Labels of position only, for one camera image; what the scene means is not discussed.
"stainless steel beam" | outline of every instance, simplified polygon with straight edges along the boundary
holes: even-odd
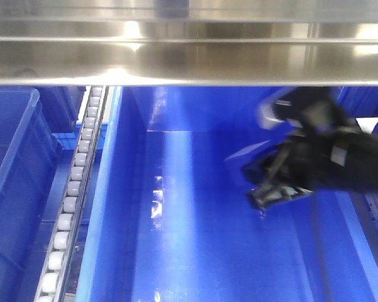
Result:
[[[0,1],[0,84],[378,85],[378,0]]]

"blue plastic bin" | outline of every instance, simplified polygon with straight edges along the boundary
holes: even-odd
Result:
[[[53,133],[73,132],[85,87],[38,86],[42,111]]]
[[[117,89],[76,302],[378,301],[347,193],[262,219],[226,171],[228,155],[285,135],[255,121],[278,89]]]
[[[0,301],[25,270],[61,151],[35,89],[0,89]]]

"white roller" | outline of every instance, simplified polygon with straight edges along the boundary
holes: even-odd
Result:
[[[80,192],[81,181],[69,181],[67,184],[67,195],[72,197],[78,197]]]
[[[42,291],[47,294],[55,293],[58,277],[58,272],[46,273],[42,280]]]
[[[94,133],[93,129],[85,128],[81,132],[81,139],[82,140],[92,140],[93,139],[93,133]]]
[[[48,268],[52,271],[59,271],[62,269],[64,252],[51,252],[48,260]]]
[[[63,200],[63,210],[66,213],[74,213],[76,210],[77,197],[68,196]]]
[[[89,152],[89,140],[80,140],[78,143],[78,152],[88,153]]]
[[[98,107],[100,105],[100,99],[99,96],[91,96],[89,99],[89,105],[92,107]]]
[[[68,238],[69,238],[69,232],[57,232],[55,234],[54,248],[56,250],[65,250],[67,247]]]
[[[86,117],[84,119],[84,127],[88,129],[94,129],[95,126],[95,118]]]
[[[91,95],[92,96],[101,96],[102,94],[102,87],[92,87],[91,88]]]
[[[72,167],[70,178],[72,181],[81,181],[83,179],[84,167]]]
[[[42,296],[39,297],[38,302],[53,302],[53,296]]]
[[[84,167],[87,161],[87,153],[77,153],[74,159],[74,165],[78,167]]]
[[[57,228],[59,231],[69,231],[71,229],[71,220],[73,219],[73,214],[63,213],[60,214],[57,220]]]
[[[90,118],[96,118],[97,113],[98,113],[98,107],[88,107],[87,115]]]

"bin bottom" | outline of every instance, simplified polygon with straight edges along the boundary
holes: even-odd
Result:
[[[224,159],[257,137],[147,132],[131,198],[108,201],[130,207],[114,213],[129,227],[111,243],[126,247],[114,260],[122,301],[378,301],[378,270],[347,194],[261,218],[233,186]]]

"blue storage tote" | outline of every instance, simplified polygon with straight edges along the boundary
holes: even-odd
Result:
[[[349,194],[261,218],[226,171],[227,156],[284,137],[255,118],[277,90],[116,89],[76,302],[378,301]]]
[[[0,88],[0,301],[25,270],[60,151],[38,91]]]
[[[54,133],[73,132],[85,87],[38,86],[42,111]]]

